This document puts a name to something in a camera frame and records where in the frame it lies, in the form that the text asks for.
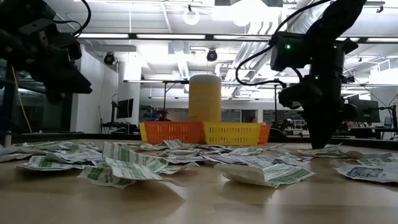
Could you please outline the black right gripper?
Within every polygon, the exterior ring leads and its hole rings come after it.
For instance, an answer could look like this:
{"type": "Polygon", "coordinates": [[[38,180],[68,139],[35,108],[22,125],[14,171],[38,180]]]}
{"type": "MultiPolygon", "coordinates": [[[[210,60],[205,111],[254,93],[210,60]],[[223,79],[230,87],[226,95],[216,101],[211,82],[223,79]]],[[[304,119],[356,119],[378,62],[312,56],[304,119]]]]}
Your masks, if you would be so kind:
{"type": "Polygon", "coordinates": [[[341,96],[341,81],[322,82],[303,77],[279,93],[279,103],[296,110],[302,108],[302,118],[307,122],[313,149],[318,149],[317,119],[320,121],[320,148],[324,148],[335,131],[335,121],[354,120],[358,107],[346,103],[341,96]]]}

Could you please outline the long overhead light bar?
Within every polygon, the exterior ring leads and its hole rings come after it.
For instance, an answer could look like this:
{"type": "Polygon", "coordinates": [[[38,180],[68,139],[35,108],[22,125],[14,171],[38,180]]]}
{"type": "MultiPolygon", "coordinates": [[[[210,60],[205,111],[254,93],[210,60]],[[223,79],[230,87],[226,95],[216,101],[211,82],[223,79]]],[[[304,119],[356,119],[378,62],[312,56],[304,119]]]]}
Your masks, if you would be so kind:
{"type": "MultiPolygon", "coordinates": [[[[83,33],[79,39],[98,40],[202,40],[224,42],[266,42],[271,35],[239,34],[170,34],[170,33],[83,33]]],[[[338,37],[338,41],[350,39],[358,44],[398,44],[398,37],[338,37]]]]}

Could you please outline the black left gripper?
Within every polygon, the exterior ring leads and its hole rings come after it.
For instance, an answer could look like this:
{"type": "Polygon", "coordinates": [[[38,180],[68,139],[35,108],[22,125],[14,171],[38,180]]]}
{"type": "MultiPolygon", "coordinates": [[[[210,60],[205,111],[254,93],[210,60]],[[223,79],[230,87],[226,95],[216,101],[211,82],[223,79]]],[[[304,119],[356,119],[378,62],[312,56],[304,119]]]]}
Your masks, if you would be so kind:
{"type": "Polygon", "coordinates": [[[79,71],[74,60],[61,73],[66,62],[67,50],[59,47],[50,47],[30,60],[30,73],[34,79],[44,84],[51,104],[58,104],[63,100],[64,90],[72,93],[92,92],[91,82],[79,71]]]}

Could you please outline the yellow canister white lid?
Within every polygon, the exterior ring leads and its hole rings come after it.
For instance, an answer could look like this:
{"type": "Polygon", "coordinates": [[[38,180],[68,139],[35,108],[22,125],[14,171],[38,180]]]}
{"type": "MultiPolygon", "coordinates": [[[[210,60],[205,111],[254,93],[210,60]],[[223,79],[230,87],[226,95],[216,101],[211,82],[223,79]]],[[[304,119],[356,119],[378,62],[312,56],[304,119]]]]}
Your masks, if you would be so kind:
{"type": "Polygon", "coordinates": [[[189,80],[189,121],[221,122],[221,78],[194,75],[189,80]]]}

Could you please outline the black computer monitor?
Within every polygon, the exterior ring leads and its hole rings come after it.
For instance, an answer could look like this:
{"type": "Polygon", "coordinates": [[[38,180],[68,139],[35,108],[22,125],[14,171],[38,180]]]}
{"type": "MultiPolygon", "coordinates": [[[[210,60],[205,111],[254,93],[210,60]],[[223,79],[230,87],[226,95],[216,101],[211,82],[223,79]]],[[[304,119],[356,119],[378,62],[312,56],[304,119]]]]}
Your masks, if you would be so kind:
{"type": "Polygon", "coordinates": [[[132,98],[128,100],[118,101],[116,113],[117,119],[130,118],[132,116],[133,105],[134,100],[132,98]]]}
{"type": "Polygon", "coordinates": [[[379,105],[377,101],[349,99],[348,103],[356,107],[356,116],[353,121],[362,123],[380,122],[379,105]]]}

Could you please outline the dark office desk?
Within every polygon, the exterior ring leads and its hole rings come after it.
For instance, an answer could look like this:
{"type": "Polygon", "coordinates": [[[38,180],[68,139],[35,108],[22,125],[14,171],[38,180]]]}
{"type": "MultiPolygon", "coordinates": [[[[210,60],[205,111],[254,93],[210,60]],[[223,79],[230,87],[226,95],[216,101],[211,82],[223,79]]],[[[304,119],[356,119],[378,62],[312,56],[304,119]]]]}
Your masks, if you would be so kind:
{"type": "Polygon", "coordinates": [[[103,123],[100,125],[100,133],[103,134],[136,134],[140,129],[130,123],[103,123]]]}
{"type": "Polygon", "coordinates": [[[398,129],[370,127],[370,128],[351,128],[349,133],[358,139],[374,138],[381,140],[384,133],[398,133],[398,129]]]}

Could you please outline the orange plastic basket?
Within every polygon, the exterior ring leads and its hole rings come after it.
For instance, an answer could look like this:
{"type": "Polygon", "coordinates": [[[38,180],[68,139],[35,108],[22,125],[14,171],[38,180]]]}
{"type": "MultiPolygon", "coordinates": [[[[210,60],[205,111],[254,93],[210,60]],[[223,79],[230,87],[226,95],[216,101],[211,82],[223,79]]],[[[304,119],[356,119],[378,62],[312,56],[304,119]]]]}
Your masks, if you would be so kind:
{"type": "Polygon", "coordinates": [[[270,131],[271,131],[271,126],[269,126],[269,125],[261,126],[261,130],[259,132],[258,144],[267,144],[270,131]]]}
{"type": "Polygon", "coordinates": [[[203,123],[197,121],[145,121],[144,126],[150,144],[176,139],[197,144],[203,137],[203,123]]]}

